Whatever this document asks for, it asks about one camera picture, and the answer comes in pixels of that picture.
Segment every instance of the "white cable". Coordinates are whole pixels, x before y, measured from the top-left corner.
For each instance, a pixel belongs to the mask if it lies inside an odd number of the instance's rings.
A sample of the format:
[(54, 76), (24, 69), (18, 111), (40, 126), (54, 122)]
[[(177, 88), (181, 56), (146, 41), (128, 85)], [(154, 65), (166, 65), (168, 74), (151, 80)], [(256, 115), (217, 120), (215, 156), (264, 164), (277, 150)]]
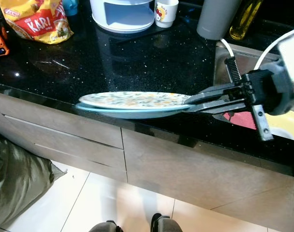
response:
[(263, 62), (265, 56), (268, 54), (268, 52), (270, 52), (270, 50), (278, 44), (278, 42), (280, 42), (281, 40), (291, 36), (294, 34), (294, 30), (291, 30), (290, 32), (287, 32), (286, 34), (282, 35), (281, 37), (279, 37), (278, 39), (276, 39), (274, 42), (272, 42), (271, 45), (269, 45), (265, 51), (261, 54), (261, 56), (259, 57), (255, 67), (254, 67), (254, 70), (257, 70), (259, 68), (259, 66), (261, 66), (261, 63)]
[(234, 57), (234, 52), (232, 50), (232, 48), (229, 46), (228, 42), (225, 39), (221, 39), (221, 42), (224, 44), (224, 46), (227, 48), (229, 55), (231, 57)]

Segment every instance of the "tiled floor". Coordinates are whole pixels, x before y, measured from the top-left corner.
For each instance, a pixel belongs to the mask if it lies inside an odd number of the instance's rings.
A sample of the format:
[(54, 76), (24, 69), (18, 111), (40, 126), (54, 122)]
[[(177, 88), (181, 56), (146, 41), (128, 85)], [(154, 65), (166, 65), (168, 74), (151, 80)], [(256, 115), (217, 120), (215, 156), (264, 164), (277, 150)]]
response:
[(97, 174), (55, 164), (68, 173), (32, 207), (1, 228), (9, 232), (88, 232), (97, 223), (112, 219), (125, 232), (148, 232), (152, 215), (160, 212), (176, 220), (184, 232), (276, 232)]

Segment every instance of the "light blue plate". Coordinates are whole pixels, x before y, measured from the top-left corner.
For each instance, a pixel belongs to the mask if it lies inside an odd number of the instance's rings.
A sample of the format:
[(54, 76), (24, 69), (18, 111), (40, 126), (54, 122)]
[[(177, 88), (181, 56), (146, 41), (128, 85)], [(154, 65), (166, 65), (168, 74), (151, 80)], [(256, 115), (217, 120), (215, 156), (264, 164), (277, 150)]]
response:
[(152, 109), (152, 110), (116, 110), (96, 108), (84, 103), (76, 104), (77, 109), (86, 110), (90, 112), (100, 113), (109, 117), (116, 117), (122, 119), (147, 119), (157, 117), (167, 117), (181, 113), (185, 109), (169, 110), (169, 109)]

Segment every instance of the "white mug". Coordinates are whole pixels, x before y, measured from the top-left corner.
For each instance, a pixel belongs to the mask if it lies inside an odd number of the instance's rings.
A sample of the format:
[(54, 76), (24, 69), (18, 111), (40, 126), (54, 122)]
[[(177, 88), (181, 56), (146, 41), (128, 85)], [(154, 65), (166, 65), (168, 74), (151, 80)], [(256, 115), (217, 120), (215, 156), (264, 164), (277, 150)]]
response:
[(161, 28), (169, 28), (176, 19), (178, 0), (155, 0), (155, 23)]

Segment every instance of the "olive oil bottle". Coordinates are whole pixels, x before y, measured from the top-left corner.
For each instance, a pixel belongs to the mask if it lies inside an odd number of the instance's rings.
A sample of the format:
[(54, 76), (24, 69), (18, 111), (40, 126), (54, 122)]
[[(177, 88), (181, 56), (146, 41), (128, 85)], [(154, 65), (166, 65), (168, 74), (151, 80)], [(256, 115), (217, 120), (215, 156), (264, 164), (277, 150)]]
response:
[(262, 2), (263, 0), (242, 1), (229, 30), (229, 34), (234, 40), (244, 38)]

